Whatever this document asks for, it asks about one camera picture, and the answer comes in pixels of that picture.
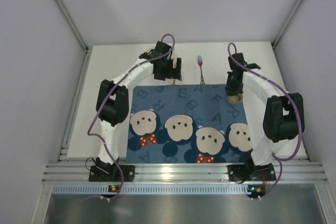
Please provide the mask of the blue cartoon bear placemat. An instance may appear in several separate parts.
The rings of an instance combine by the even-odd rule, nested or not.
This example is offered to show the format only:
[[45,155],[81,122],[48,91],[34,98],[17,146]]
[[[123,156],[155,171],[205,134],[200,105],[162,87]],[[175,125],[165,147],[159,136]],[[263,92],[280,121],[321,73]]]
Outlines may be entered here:
[[252,149],[244,106],[227,101],[223,84],[134,88],[127,162],[243,162]]

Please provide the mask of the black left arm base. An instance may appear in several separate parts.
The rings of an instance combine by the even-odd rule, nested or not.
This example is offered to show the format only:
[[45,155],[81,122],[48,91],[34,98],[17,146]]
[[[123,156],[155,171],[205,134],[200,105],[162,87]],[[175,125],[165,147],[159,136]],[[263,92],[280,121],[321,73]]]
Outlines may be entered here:
[[[121,165],[124,182],[132,182],[135,177],[135,166]],[[89,179],[90,182],[121,182],[122,176],[119,169],[114,165],[112,170],[107,171],[96,165],[91,166]]]

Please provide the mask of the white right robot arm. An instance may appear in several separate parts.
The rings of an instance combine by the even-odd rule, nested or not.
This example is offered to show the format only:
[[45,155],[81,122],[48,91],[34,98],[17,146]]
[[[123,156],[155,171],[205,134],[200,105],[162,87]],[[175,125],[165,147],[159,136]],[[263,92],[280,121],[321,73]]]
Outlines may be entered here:
[[264,135],[253,147],[250,156],[257,166],[270,164],[284,145],[297,139],[293,153],[280,161],[293,159],[300,150],[302,133],[305,130],[303,97],[299,93],[288,93],[280,85],[263,76],[261,67],[248,64],[242,53],[229,54],[229,66],[225,92],[230,104],[243,100],[243,88],[248,87],[263,102]]

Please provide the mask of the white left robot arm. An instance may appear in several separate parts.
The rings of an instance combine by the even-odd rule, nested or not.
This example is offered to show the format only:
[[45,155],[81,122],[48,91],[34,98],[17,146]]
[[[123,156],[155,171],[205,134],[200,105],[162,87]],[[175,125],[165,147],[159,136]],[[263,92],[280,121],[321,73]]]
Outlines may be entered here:
[[181,80],[182,60],[174,65],[172,54],[174,44],[158,41],[153,49],[142,53],[137,61],[119,77],[100,84],[94,120],[99,120],[101,133],[88,134],[102,141],[98,158],[105,164],[114,165],[119,158],[118,144],[125,136],[121,124],[129,118],[131,109],[129,97],[133,89],[145,78],[152,76],[155,80]]

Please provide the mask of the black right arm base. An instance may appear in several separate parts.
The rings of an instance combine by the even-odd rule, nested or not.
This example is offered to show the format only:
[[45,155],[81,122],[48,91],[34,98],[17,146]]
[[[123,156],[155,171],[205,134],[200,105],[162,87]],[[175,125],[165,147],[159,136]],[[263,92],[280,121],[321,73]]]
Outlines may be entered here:
[[277,179],[273,164],[247,167],[245,165],[229,165],[228,175],[230,182],[242,184],[244,182],[261,182],[263,179],[275,181]]

